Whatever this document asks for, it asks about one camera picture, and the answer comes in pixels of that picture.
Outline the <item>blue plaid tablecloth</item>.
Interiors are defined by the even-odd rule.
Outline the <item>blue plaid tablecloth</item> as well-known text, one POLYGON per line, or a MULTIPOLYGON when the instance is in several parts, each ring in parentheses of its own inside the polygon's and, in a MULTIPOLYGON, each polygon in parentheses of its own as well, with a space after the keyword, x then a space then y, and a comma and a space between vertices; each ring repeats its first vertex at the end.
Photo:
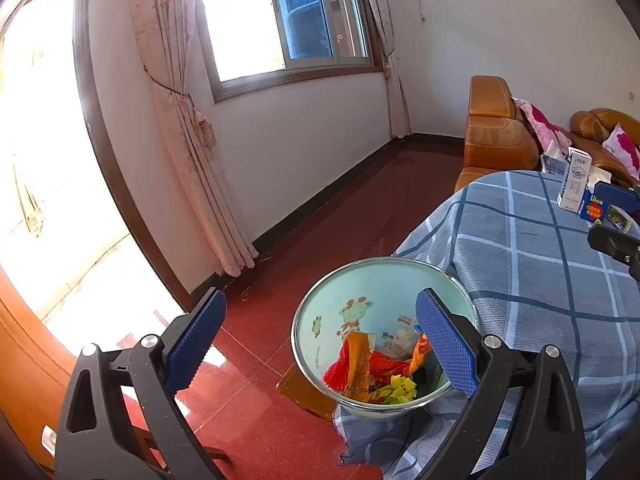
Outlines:
POLYGON ((593 477, 639 413, 639 285, 591 249, 587 221, 556 202, 560 186, 536 171, 488 174, 442 203, 396 254, 456 278, 482 334, 513 349, 561 350, 593 477))

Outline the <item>window with brown frame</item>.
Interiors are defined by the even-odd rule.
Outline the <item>window with brown frame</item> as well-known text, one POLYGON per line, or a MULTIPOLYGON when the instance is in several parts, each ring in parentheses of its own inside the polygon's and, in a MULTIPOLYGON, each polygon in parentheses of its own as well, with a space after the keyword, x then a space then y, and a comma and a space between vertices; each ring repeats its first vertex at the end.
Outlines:
POLYGON ((198 0, 196 16, 217 102, 382 68, 367 0, 198 0))

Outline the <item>white yellow plastic bag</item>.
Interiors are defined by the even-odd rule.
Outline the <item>white yellow plastic bag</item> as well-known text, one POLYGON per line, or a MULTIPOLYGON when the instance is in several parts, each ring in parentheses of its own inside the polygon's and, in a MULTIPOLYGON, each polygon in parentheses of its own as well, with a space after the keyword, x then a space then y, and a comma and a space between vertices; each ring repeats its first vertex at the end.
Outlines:
POLYGON ((412 357, 420 334, 412 326, 401 326, 395 333, 384 332, 378 351, 396 361, 407 361, 412 357))

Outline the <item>red plastic bag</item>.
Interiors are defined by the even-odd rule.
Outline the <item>red plastic bag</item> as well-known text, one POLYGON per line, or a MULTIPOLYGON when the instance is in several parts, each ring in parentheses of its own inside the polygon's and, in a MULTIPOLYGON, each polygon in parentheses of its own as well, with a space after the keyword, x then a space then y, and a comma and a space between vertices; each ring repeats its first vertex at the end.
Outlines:
POLYGON ((396 361, 378 350, 352 350, 345 342, 322 382, 342 396, 366 398, 374 389, 387 385, 393 375, 410 376, 410 364, 410 360, 396 361))

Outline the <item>small dark sachet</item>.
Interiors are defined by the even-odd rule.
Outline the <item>small dark sachet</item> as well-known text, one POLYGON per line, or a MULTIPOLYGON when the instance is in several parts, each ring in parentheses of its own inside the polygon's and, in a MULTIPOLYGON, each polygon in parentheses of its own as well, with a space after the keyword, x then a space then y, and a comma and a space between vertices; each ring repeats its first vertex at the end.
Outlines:
POLYGON ((637 222, 634 221, 630 214, 614 205, 608 206, 604 224, 624 234, 631 234, 633 230, 638 228, 637 222))

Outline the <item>light blue cartoon trash bin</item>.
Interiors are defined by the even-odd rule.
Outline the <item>light blue cartoon trash bin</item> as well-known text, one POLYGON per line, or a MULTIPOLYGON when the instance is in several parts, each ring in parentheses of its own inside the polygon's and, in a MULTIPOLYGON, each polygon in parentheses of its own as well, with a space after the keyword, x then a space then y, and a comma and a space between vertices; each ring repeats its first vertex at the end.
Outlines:
POLYGON ((370 347, 378 350, 384 332, 395 333, 401 326, 416 329, 416 297, 427 288, 434 289, 449 311, 480 326, 470 294, 431 263, 378 257, 345 264, 326 274, 306 292, 294 314, 291 346, 298 369, 318 392, 360 418, 394 419, 440 398, 451 385, 434 354, 418 373, 423 384, 409 403, 375 406, 357 402, 322 382, 350 333, 368 334, 370 347))

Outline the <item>blue Look milk carton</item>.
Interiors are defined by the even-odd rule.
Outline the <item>blue Look milk carton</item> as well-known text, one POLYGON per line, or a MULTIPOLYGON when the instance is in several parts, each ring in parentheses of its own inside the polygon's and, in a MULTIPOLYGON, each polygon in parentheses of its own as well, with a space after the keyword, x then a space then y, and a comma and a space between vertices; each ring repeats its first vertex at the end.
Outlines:
POLYGON ((582 196, 578 216, 591 223, 603 222, 608 213, 608 206, 622 190, 614 184, 598 181, 592 188, 587 186, 582 196))

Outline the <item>orange snack packet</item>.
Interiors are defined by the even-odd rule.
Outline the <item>orange snack packet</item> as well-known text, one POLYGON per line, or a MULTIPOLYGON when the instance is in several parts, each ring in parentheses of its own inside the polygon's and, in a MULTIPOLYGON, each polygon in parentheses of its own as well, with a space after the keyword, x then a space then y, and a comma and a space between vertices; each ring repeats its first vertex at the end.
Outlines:
POLYGON ((394 360, 371 349, 369 337, 353 333, 347 337, 349 364, 344 396, 372 404, 403 404, 416 398, 413 375, 422 367, 432 345, 421 334, 410 359, 394 360))

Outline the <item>yellow foil wrapper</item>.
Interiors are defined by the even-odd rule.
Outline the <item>yellow foil wrapper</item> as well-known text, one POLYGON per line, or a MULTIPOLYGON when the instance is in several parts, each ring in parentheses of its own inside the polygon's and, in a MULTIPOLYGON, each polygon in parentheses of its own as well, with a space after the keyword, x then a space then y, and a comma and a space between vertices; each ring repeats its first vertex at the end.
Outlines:
POLYGON ((370 394, 369 402, 374 404, 403 404, 416 398, 416 383, 410 378, 393 375, 390 382, 370 394))

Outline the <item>pink right curtain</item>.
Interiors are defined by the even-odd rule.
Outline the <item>pink right curtain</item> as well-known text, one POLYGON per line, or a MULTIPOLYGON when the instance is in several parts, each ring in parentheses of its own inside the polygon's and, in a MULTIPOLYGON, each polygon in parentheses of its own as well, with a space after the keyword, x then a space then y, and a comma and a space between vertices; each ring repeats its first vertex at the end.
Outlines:
POLYGON ((388 0, 368 1, 384 54, 390 134, 394 138, 403 138, 412 133, 412 125, 404 88, 402 88, 390 3, 388 0))

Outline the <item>pink curtain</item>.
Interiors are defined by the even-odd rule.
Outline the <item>pink curtain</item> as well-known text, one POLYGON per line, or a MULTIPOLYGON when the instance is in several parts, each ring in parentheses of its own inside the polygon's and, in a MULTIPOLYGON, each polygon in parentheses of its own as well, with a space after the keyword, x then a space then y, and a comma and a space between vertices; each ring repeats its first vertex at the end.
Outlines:
POLYGON ((129 10, 160 133, 213 253, 214 270, 236 278, 255 265, 257 252, 224 196, 213 125, 188 89, 196 0, 129 0, 129 10))
POLYGON ((368 1, 384 54, 390 134, 394 138, 403 138, 412 133, 412 125, 404 88, 402 88, 390 3, 388 0, 368 1))

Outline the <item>pink left curtain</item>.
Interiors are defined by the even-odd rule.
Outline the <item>pink left curtain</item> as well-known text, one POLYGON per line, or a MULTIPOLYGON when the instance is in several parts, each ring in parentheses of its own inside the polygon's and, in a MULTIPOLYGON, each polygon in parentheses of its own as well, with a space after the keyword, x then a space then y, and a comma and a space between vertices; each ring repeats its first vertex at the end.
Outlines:
POLYGON ((188 89, 196 0, 129 0, 129 10, 160 133, 213 253, 214 270, 236 278, 255 265, 257 252, 224 196, 213 125, 188 89))

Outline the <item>pink floral cushion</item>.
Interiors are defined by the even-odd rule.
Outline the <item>pink floral cushion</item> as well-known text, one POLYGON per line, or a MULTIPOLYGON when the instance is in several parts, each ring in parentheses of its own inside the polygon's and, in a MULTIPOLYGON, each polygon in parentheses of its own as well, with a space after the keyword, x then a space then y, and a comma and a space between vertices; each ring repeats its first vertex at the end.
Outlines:
POLYGON ((639 150, 623 129, 617 124, 602 146, 610 152, 634 179, 639 179, 640 154, 639 150))

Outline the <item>tall white milk carton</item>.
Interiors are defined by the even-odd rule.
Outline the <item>tall white milk carton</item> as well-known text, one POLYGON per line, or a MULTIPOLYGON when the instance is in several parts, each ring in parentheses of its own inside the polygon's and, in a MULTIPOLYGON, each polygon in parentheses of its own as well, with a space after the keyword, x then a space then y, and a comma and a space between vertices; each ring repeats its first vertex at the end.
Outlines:
POLYGON ((568 149, 568 162, 558 194, 558 206, 567 211, 577 212, 582 204, 587 186, 592 158, 578 148, 568 149))

